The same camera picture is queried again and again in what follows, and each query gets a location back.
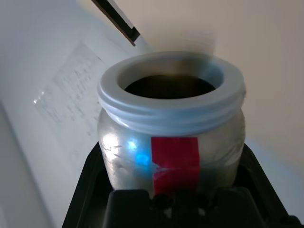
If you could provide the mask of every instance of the white wall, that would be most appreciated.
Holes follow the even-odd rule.
[[[0,102],[0,227],[50,228],[26,161]]]
[[[108,66],[141,52],[138,48],[146,45],[139,40],[138,48],[133,48],[119,32],[94,20],[74,0],[1,1],[0,29],[0,98],[50,217],[59,228],[79,171],[33,101],[80,41]],[[83,157],[89,152],[83,151]]]

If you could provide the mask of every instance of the jar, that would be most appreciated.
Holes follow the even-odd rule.
[[[181,99],[153,99],[125,91],[153,75],[188,75],[215,90]],[[178,188],[212,194],[236,177],[245,140],[241,72],[217,57],[184,51],[132,57],[109,68],[98,85],[103,109],[99,144],[115,190],[151,196]]]

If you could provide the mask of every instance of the white surface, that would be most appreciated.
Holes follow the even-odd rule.
[[[81,164],[75,167],[71,163],[33,101],[81,41],[108,66],[148,48],[141,39],[134,48],[119,32],[87,15],[73,0],[1,1],[0,28],[0,98],[44,203],[59,228]]]
[[[88,153],[96,144],[101,111],[96,85],[107,68],[92,50],[79,43],[34,100],[79,175]]]
[[[0,228],[51,228],[0,101]]]
[[[118,124],[149,135],[193,135],[226,123],[240,111],[244,102],[246,89],[241,72],[216,57],[203,70],[191,72],[187,63],[180,63],[181,59],[187,58],[189,54],[185,52],[154,52],[112,66],[98,86],[100,104]],[[204,55],[192,54],[190,58],[196,65],[208,60]],[[124,91],[128,85],[146,76],[191,75],[196,73],[194,71],[200,72],[200,77],[217,89],[180,100],[150,99]]]

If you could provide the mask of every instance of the jar opening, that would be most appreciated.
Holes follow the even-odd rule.
[[[154,75],[131,83],[126,92],[154,99],[183,99],[207,94],[215,87],[207,81],[189,75]]]

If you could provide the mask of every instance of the paper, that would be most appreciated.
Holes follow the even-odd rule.
[[[78,172],[98,142],[97,120],[101,106],[96,88],[107,68],[92,50],[80,43],[34,100]]]

